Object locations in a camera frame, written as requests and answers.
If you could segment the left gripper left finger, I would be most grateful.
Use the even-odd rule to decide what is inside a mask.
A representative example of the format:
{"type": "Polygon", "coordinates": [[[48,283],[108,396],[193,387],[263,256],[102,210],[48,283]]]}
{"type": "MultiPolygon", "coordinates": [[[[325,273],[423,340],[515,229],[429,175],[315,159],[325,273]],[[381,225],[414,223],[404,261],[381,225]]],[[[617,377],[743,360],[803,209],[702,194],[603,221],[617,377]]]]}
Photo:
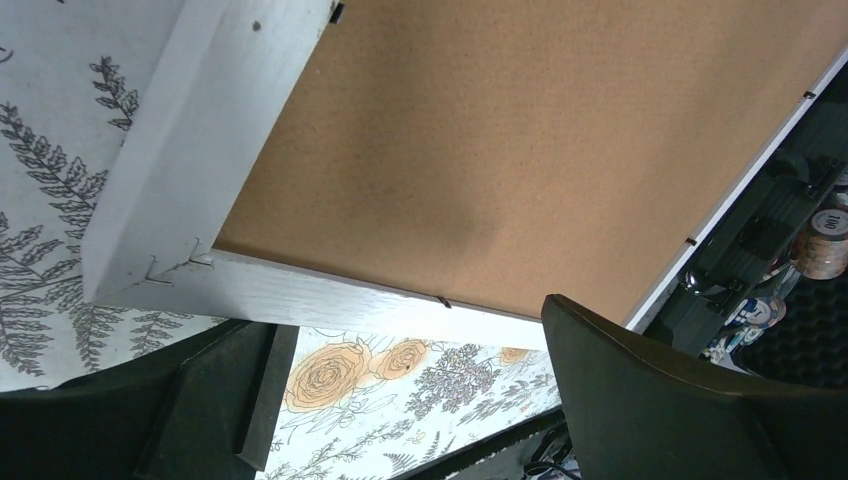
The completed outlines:
{"type": "Polygon", "coordinates": [[[5,479],[252,479],[299,331],[228,320],[47,390],[1,396],[5,479]]]}

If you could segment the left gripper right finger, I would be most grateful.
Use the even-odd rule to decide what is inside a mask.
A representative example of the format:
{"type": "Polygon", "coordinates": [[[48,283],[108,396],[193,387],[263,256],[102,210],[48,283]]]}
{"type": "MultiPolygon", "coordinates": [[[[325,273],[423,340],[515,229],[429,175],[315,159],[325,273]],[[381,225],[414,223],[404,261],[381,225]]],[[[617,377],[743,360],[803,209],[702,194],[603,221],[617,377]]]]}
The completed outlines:
{"type": "Polygon", "coordinates": [[[843,479],[847,394],[738,373],[560,294],[541,320],[585,479],[843,479]]]}

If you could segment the brown backing board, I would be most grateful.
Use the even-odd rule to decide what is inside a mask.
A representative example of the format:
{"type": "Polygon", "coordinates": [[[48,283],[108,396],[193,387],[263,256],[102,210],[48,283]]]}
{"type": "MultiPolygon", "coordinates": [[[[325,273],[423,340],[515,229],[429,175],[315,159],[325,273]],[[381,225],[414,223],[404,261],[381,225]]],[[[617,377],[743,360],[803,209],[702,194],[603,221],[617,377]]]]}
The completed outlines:
{"type": "Polygon", "coordinates": [[[352,1],[216,244],[621,321],[846,42],[843,1],[352,1]]]}

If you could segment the white picture frame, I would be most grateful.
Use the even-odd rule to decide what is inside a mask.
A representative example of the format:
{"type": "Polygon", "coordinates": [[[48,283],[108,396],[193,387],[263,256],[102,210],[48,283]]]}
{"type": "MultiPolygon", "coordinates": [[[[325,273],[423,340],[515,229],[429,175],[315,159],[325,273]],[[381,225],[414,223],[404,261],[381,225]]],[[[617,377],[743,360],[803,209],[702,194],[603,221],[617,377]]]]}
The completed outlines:
{"type": "MultiPolygon", "coordinates": [[[[220,249],[217,238],[336,5],[188,1],[82,247],[88,301],[543,349],[535,316],[220,249]]],[[[824,86],[846,45],[805,91],[824,86]]],[[[805,110],[804,93],[620,324],[635,323],[805,110]]]]}

